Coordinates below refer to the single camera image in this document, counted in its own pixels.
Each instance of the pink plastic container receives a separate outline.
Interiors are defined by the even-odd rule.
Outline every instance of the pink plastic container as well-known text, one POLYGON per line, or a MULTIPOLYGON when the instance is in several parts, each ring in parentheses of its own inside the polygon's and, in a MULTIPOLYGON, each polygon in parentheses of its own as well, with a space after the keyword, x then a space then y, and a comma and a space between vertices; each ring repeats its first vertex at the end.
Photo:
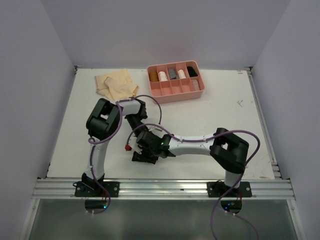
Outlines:
POLYGON ((181 61, 161 65, 152 65, 147 68, 148 76, 150 73, 165 72, 168 81, 157 81, 150 83, 151 95, 157 99, 160 104, 177 102, 190 99, 198 99, 205 90, 205 84, 200 75, 198 64, 195 61, 181 61), (198 76, 190 77, 187 67, 193 67, 198 76), (170 80, 168 69, 175 69, 178 75, 179 70, 183 70, 186 78, 170 80), (196 91, 192 80, 197 80, 200 90, 196 91))

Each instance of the wall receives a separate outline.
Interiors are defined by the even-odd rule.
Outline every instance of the wall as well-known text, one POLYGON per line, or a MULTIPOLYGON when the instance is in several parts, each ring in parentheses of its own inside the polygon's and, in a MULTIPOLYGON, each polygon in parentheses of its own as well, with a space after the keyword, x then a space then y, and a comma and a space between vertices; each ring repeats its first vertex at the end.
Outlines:
POLYGON ((0 239, 15 240, 48 168, 73 65, 38 0, 1 1, 0 33, 0 239))
POLYGON ((292 0, 253 68, 282 175, 309 239, 319 239, 320 2, 292 0))
POLYGON ((42 0, 74 65, 253 66, 290 0, 42 0))

